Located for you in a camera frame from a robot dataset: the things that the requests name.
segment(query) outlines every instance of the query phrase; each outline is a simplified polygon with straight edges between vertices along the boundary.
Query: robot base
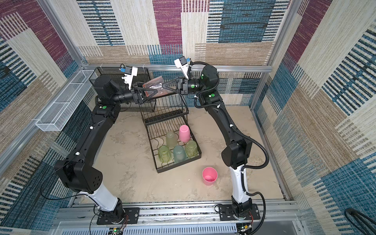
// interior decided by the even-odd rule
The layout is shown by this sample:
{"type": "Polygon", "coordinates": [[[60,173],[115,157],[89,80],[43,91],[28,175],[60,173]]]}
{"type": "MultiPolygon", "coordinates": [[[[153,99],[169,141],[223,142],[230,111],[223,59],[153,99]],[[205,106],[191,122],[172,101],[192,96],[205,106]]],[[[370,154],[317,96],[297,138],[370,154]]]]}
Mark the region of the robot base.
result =
{"type": "Polygon", "coordinates": [[[140,208],[123,208],[120,199],[116,203],[113,211],[99,211],[97,225],[123,224],[128,216],[127,224],[137,224],[140,208]]]}
{"type": "MultiPolygon", "coordinates": [[[[237,218],[234,217],[234,211],[232,209],[231,204],[219,205],[218,211],[219,211],[219,218],[221,221],[237,220],[237,218]]],[[[249,212],[251,212],[254,220],[260,219],[260,212],[256,204],[252,204],[252,209],[249,212]]],[[[244,220],[252,220],[251,215],[248,213],[248,215],[246,216],[244,220]]]]}

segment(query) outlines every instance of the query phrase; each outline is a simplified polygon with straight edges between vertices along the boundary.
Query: white wire shelf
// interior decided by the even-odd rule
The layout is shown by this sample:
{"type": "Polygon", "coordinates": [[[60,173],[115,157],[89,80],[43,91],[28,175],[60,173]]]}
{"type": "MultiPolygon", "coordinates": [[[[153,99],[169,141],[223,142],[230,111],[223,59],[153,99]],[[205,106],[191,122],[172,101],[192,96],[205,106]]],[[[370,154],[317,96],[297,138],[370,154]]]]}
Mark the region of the white wire shelf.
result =
{"type": "Polygon", "coordinates": [[[61,131],[90,89],[91,76],[97,76],[94,70],[77,73],[35,125],[42,131],[61,131]]]}

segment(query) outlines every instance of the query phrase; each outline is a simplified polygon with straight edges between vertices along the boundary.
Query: vent grille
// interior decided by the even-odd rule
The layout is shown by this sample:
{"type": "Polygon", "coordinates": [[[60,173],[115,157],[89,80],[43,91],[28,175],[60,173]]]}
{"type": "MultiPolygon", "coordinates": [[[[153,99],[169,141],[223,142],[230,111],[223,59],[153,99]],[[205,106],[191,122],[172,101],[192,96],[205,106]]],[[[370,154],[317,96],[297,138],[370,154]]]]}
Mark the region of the vent grille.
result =
{"type": "Polygon", "coordinates": [[[236,224],[185,224],[127,227],[123,235],[159,234],[159,235],[182,235],[182,234],[208,234],[208,233],[236,233],[236,224]]]}
{"type": "MultiPolygon", "coordinates": [[[[110,228],[91,228],[91,235],[107,235],[110,228]]],[[[89,229],[63,229],[61,235],[90,235],[89,229]]]]}

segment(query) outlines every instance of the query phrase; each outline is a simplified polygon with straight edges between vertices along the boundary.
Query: black mounting plate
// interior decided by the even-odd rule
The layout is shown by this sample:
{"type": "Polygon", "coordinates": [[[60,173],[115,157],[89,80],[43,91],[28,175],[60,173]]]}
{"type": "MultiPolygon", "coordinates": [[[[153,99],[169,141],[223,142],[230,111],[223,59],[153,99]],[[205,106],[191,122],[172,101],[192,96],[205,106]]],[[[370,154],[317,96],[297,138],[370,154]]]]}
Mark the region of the black mounting plate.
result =
{"type": "MultiPolygon", "coordinates": [[[[125,214],[128,215],[128,223],[127,224],[137,224],[138,222],[138,216],[139,216],[139,207],[132,207],[132,208],[123,208],[125,211],[125,214]]],[[[97,225],[108,225],[113,224],[111,221],[106,221],[105,217],[98,217],[97,225]]]]}
{"type": "MultiPolygon", "coordinates": [[[[228,205],[219,204],[218,205],[218,211],[219,211],[219,218],[220,218],[221,221],[237,220],[233,216],[234,212],[232,210],[231,204],[228,204],[228,205]]],[[[260,212],[259,212],[256,204],[252,204],[252,209],[250,210],[250,212],[251,212],[254,220],[260,219],[260,212]]],[[[245,220],[252,220],[252,217],[249,213],[247,214],[245,220]]]]}

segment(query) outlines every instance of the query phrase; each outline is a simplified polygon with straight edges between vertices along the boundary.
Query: green glass cup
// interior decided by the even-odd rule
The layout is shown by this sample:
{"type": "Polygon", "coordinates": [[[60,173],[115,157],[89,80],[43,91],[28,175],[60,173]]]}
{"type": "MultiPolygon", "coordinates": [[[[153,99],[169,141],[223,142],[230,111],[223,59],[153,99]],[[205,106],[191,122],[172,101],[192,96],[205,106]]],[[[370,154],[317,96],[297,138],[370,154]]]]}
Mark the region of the green glass cup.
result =
{"type": "Polygon", "coordinates": [[[168,146],[162,145],[158,149],[158,158],[161,163],[168,163],[171,161],[171,152],[168,146]]]}
{"type": "Polygon", "coordinates": [[[197,143],[194,140],[188,141],[188,143],[185,145],[185,152],[187,153],[187,157],[193,158],[197,156],[199,153],[199,150],[197,148],[197,143]]]}

